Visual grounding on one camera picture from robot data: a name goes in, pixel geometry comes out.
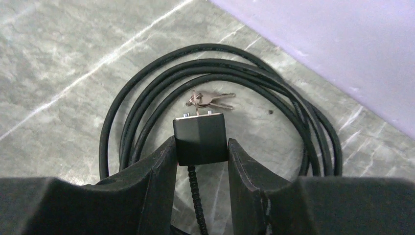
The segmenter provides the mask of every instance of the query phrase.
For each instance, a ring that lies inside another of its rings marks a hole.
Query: purple paper
[[[212,2],[415,139],[415,1]]]

